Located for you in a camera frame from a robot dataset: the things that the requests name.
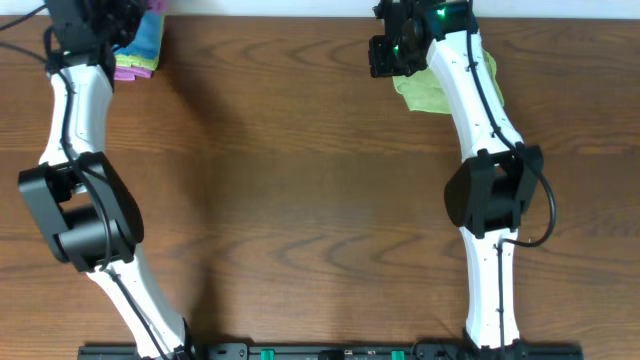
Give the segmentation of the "purple microfiber cloth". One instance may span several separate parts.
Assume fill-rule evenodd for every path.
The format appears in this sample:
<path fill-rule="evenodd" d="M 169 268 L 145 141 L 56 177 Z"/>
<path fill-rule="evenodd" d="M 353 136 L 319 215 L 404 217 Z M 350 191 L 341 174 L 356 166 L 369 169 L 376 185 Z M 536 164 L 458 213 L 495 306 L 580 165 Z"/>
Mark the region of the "purple microfiber cloth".
<path fill-rule="evenodd" d="M 156 15 L 164 15 L 169 8 L 169 0 L 148 0 L 147 11 Z"/>

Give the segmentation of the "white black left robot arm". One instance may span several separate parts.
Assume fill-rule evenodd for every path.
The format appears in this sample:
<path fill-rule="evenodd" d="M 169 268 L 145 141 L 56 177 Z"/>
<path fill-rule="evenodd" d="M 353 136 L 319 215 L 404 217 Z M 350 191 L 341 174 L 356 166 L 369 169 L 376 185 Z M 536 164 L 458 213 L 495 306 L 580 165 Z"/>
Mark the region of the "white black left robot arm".
<path fill-rule="evenodd" d="M 186 320 L 168 302 L 143 249 L 140 209 L 105 154 L 116 51 L 134 41 L 144 1 L 44 4 L 44 63 L 54 91 L 49 139 L 19 191 L 53 256 L 111 300 L 135 340 L 86 346 L 82 359 L 195 359 Z"/>

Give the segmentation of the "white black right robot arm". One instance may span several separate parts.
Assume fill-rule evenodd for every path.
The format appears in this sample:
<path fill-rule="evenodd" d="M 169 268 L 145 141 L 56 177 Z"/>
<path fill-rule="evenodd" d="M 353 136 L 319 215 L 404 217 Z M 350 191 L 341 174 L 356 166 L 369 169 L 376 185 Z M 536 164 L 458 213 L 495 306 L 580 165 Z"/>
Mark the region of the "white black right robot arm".
<path fill-rule="evenodd" d="M 469 1 L 381 1 L 384 33 L 369 42 L 374 78 L 431 71 L 449 105 L 461 165 L 444 189 L 462 235 L 469 282 L 464 335 L 482 356 L 511 358 L 520 341 L 513 300 L 513 252 L 543 165 L 497 94 Z"/>

